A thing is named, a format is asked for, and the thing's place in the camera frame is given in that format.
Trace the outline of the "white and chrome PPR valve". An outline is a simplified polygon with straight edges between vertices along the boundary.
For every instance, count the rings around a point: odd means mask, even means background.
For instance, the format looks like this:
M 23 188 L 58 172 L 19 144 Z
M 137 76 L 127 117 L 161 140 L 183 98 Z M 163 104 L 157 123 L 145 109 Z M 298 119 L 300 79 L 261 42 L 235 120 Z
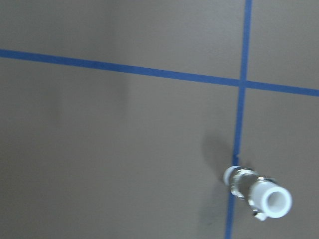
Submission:
M 244 200 L 260 221 L 281 218 L 292 208 L 293 199 L 286 188 L 251 168 L 231 166 L 225 170 L 223 181 L 231 194 Z

